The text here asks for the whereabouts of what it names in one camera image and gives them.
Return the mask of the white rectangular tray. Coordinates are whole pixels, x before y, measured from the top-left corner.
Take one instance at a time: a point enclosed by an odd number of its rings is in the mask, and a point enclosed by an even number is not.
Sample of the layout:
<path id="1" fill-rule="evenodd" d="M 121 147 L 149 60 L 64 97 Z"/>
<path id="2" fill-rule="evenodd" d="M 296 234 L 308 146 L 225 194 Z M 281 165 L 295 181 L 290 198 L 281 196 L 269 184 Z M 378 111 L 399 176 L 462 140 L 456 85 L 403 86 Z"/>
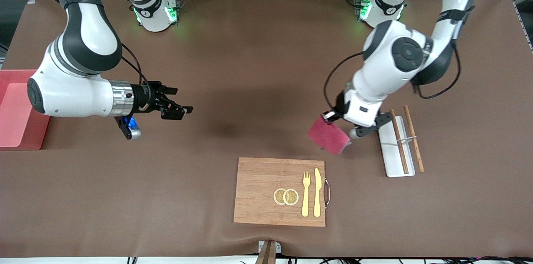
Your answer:
<path id="1" fill-rule="evenodd" d="M 406 124 L 402 116 L 396 116 L 396 121 L 399 126 L 401 138 L 410 137 L 407 133 Z M 379 143 L 381 145 L 381 154 L 383 156 L 385 173 L 387 177 L 409 177 L 416 174 L 414 167 L 414 160 L 411 154 L 411 142 L 404 142 L 402 144 L 405 150 L 406 161 L 408 165 L 408 174 L 404 174 L 402 163 L 400 159 L 399 150 L 396 144 L 396 137 L 394 133 L 394 126 L 392 122 L 383 125 L 379 131 Z"/>

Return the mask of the yellow plastic fork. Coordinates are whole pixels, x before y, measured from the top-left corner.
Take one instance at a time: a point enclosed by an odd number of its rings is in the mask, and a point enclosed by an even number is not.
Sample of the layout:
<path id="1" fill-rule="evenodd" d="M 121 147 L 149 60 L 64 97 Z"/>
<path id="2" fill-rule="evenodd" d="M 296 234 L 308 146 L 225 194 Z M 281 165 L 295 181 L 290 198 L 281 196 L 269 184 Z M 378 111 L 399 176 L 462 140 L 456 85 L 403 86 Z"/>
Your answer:
<path id="1" fill-rule="evenodd" d="M 301 205 L 301 215 L 308 217 L 309 215 L 309 186 L 311 184 L 311 177 L 309 172 L 304 172 L 302 184 L 304 186 L 303 202 Z"/>

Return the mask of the yellow plastic knife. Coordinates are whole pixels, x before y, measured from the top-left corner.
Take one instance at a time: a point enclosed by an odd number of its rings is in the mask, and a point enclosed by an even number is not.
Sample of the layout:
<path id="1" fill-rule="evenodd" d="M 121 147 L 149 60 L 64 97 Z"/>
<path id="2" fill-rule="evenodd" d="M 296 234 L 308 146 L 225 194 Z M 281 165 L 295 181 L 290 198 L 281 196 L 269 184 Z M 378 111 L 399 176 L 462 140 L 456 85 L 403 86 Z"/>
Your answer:
<path id="1" fill-rule="evenodd" d="M 315 195 L 314 195 L 313 215 L 315 218 L 319 218 L 321 217 L 320 193 L 322 190 L 322 176 L 318 168 L 314 169 L 314 176 L 315 176 Z"/>

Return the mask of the red cloth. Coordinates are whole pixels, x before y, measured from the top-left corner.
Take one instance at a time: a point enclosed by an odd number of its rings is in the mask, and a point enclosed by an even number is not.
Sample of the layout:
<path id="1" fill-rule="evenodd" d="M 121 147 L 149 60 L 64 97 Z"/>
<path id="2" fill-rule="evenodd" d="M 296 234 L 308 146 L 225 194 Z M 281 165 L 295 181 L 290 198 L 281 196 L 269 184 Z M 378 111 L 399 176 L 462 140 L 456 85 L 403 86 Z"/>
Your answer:
<path id="1" fill-rule="evenodd" d="M 308 131 L 310 140 L 329 154 L 341 154 L 351 144 L 350 137 L 337 125 L 320 117 Z"/>

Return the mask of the pink plastic bin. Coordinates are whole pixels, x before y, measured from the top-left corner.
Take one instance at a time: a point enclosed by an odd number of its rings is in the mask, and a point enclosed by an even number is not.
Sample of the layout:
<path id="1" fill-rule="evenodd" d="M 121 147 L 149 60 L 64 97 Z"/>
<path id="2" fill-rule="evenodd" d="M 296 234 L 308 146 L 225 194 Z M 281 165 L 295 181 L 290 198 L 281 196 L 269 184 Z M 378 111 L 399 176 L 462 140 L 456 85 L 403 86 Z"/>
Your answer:
<path id="1" fill-rule="evenodd" d="M 29 101 L 27 82 L 34 69 L 0 69 L 0 151 L 42 148 L 50 117 Z"/>

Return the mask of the bamboo cutting board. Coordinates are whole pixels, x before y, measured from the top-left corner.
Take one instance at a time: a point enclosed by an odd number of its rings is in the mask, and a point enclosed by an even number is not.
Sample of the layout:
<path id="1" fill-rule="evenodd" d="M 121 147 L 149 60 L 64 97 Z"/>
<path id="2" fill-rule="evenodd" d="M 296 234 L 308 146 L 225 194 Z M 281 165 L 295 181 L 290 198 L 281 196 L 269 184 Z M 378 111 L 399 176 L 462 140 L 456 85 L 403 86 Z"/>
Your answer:
<path id="1" fill-rule="evenodd" d="M 322 176 L 320 193 L 321 217 L 314 217 L 315 176 Z M 304 172 L 309 172 L 309 215 L 301 215 Z M 290 227 L 325 227 L 325 162 L 323 160 L 241 157 L 238 159 L 233 221 L 239 224 L 260 224 Z M 295 189 L 299 201 L 294 206 L 278 205 L 274 192 L 278 188 Z"/>

